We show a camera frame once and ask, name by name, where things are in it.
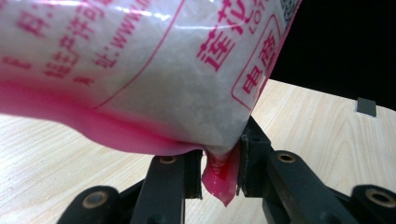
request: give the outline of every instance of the wooden table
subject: wooden table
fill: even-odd
[[[300,155],[328,186],[396,191],[396,112],[355,112],[356,101],[270,80],[253,111],[273,148]],[[97,145],[51,121],[0,115],[0,223],[54,223],[84,189],[123,191],[145,177],[151,156]],[[265,223],[262,201],[223,205],[204,190],[187,200],[187,223]]]

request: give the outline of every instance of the plastic packaging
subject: plastic packaging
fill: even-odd
[[[128,152],[206,149],[204,183],[228,203],[230,150],[297,4],[0,0],[0,112],[56,120]]]

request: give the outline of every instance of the screw hole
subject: screw hole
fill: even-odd
[[[174,163],[176,161],[176,157],[168,156],[168,157],[160,157],[160,162],[164,164]]]
[[[107,201],[107,198],[107,192],[102,190],[96,191],[85,197],[84,201],[82,201],[82,206],[88,209],[99,207]]]
[[[280,153],[280,154],[277,155],[277,158],[280,161],[289,162],[289,163],[292,163],[292,162],[296,161],[296,159],[293,156],[291,156],[290,154],[288,154],[288,153]]]
[[[394,208],[396,207],[396,200],[388,195],[386,192],[376,189],[367,189],[366,197],[378,205]]]

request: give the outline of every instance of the white plastic bag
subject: white plastic bag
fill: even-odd
[[[296,5],[0,0],[0,112],[57,120],[118,150],[205,148],[223,164]]]

